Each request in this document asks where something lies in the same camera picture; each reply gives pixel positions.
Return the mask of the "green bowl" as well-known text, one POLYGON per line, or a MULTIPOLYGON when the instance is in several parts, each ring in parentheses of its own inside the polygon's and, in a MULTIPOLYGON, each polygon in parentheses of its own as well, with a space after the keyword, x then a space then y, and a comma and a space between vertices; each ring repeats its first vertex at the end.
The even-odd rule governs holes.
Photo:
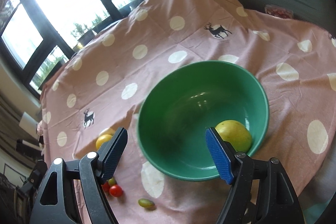
POLYGON ((242 123, 252 135, 248 155, 262 144, 269 123, 266 92, 246 69, 201 61, 173 71, 151 90, 139 112, 139 147, 162 173, 186 181, 218 177, 206 146, 206 129, 242 123))

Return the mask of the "green-red small tomato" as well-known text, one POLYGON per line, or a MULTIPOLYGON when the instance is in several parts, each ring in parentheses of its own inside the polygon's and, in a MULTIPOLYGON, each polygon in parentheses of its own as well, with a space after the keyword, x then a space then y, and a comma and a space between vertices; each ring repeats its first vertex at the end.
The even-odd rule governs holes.
POLYGON ((109 184, 110 187, 116 185, 116 184, 117 184, 116 179, 113 178, 113 177, 110 178, 110 179, 108 180, 108 184, 109 184))

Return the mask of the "pink polka dot tablecloth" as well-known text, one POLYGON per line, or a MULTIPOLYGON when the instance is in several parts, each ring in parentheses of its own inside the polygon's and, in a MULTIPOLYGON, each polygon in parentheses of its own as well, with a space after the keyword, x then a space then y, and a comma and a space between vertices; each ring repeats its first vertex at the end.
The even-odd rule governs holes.
POLYGON ((41 97, 45 159, 81 158, 105 128, 125 127, 129 141, 110 205, 120 223, 213 223, 228 194, 221 180, 167 177, 137 143, 138 112, 151 89, 198 61, 234 63, 264 87, 269 129, 256 158, 279 158, 302 202, 330 197, 334 176, 308 188, 335 159, 335 37, 306 21, 247 10, 238 0, 145 0, 100 34, 46 83, 41 97), (155 207, 145 209, 146 198, 155 207))

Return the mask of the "yellow lemon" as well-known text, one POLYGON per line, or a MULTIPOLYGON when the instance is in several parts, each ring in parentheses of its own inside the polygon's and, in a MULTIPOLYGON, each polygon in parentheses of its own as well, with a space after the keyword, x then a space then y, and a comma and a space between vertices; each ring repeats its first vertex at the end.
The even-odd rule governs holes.
POLYGON ((111 127, 102 130, 102 132, 99 133, 98 138, 96 140, 96 149, 98 150, 103 143, 110 141, 115 132, 116 131, 111 127))

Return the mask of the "large yellow-green fruit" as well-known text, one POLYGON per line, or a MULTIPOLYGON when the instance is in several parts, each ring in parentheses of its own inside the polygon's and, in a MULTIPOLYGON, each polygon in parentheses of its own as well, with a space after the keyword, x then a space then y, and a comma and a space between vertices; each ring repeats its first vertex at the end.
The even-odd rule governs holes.
POLYGON ((222 121, 215 126, 220 137, 236 151, 248 152, 252 145, 252 135, 245 126, 236 120, 222 121))

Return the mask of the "red cherry tomato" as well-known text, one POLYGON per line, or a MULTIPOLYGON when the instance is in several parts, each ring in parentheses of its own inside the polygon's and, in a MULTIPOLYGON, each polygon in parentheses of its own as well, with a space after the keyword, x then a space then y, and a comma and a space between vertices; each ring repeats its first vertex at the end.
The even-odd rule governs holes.
POLYGON ((109 194, 113 197, 121 197, 123 195, 123 189, 118 184, 114 184, 109 188, 109 194))

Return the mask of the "red tomato behind finger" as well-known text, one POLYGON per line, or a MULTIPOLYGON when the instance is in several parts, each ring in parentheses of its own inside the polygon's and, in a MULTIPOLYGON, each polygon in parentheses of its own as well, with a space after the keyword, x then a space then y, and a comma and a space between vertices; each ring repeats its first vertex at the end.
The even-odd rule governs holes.
POLYGON ((105 193, 108 193, 110 189, 109 182, 106 181, 104 184, 102 184, 102 189, 105 193))

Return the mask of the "red patterned packet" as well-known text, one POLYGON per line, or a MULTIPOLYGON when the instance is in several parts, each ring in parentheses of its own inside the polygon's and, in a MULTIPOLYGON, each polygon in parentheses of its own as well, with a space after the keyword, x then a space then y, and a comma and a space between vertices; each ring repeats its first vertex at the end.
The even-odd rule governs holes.
POLYGON ((293 12, 276 5, 266 5, 265 13, 277 18, 293 19, 293 12))

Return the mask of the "small green olive fruit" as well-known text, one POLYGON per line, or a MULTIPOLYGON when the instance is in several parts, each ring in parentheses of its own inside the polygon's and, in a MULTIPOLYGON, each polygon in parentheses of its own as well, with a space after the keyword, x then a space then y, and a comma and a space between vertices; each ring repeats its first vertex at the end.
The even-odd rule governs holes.
POLYGON ((139 206, 141 206, 145 209, 155 207, 155 203, 153 201, 149 200, 149 199, 146 199, 146 198, 139 199, 138 204, 139 204, 139 206))

